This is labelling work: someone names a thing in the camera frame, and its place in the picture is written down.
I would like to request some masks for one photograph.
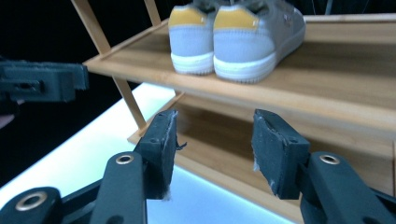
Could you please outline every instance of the gray sneaker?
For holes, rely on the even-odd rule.
[[[281,0],[237,1],[221,7],[214,24],[214,66],[218,77],[254,83],[304,41],[299,10]]]
[[[178,73],[204,75],[213,67],[213,23],[221,0],[194,0],[174,7],[169,17],[169,39],[173,66]]]

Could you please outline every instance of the wooden shelf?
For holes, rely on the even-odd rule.
[[[371,187],[395,195],[396,15],[305,17],[304,43],[265,80],[237,84],[215,74],[177,74],[167,21],[145,0],[153,27],[111,48],[88,0],[72,0],[99,55],[89,71],[113,77],[139,131],[147,123],[127,80],[174,88],[179,111],[176,163],[254,203],[302,222],[299,202],[274,197],[252,172],[255,108],[273,111],[311,142],[311,150],[345,157]]]

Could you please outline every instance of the bamboo shelf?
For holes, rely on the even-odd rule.
[[[312,143],[346,157],[371,187],[395,194],[396,15],[306,17],[304,43],[265,80],[243,85],[177,74],[167,21],[146,0],[153,27],[111,48],[87,0],[73,0],[99,55],[90,72],[113,77],[139,127],[148,126],[127,80],[171,87],[189,147],[177,164],[279,214],[302,221],[298,202],[270,193],[252,172],[255,108],[282,116]]]

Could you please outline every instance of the shoe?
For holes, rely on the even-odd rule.
[[[174,7],[168,27],[172,63],[178,73],[205,75],[214,71],[213,23],[219,7],[226,4],[219,0],[194,0]]]
[[[304,41],[305,20],[285,1],[245,0],[221,7],[214,23],[218,77],[254,83]]]

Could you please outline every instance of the glowing white surface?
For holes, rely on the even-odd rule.
[[[146,119],[174,95],[173,90],[149,84],[134,90]],[[126,104],[120,100],[0,188],[0,207],[31,188],[54,187],[63,197],[100,179],[111,156],[134,149],[126,139],[136,130]],[[288,223],[285,218],[178,167],[170,188],[170,201],[148,200],[148,223]]]

